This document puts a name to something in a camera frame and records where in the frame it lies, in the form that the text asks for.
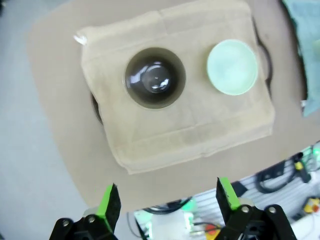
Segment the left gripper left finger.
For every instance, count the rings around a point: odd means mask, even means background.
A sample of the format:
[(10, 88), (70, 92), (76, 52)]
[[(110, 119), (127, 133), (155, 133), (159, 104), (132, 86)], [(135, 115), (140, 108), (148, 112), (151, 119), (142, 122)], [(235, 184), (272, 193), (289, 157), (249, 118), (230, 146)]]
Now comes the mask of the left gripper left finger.
[(74, 222), (70, 218), (56, 221), (50, 240), (116, 240), (115, 228), (121, 212), (121, 200), (115, 184), (109, 185), (96, 213)]

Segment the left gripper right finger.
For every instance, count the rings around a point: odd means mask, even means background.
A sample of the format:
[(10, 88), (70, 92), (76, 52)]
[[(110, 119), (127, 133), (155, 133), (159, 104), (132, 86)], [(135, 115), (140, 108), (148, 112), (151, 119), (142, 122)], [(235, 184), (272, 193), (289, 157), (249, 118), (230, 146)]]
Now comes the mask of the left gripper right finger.
[(225, 226), (217, 240), (295, 240), (296, 236), (282, 207), (268, 205), (264, 210), (241, 204), (230, 181), (217, 179), (216, 199)]

